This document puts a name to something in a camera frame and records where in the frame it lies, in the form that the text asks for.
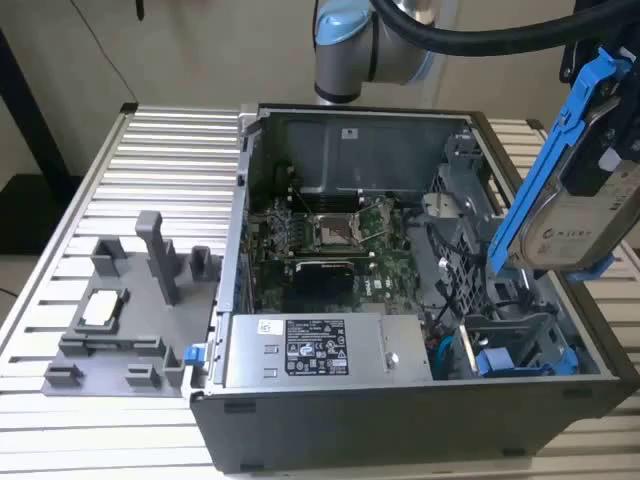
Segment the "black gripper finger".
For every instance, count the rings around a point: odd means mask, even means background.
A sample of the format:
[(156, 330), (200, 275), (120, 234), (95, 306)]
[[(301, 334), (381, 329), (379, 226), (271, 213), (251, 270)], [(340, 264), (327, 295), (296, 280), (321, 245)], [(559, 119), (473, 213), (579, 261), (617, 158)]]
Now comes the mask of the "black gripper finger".
[(603, 168), (599, 162), (622, 133), (620, 104), (620, 98), (611, 98), (589, 112), (567, 166), (567, 191), (571, 195), (594, 196), (610, 176), (609, 167)]

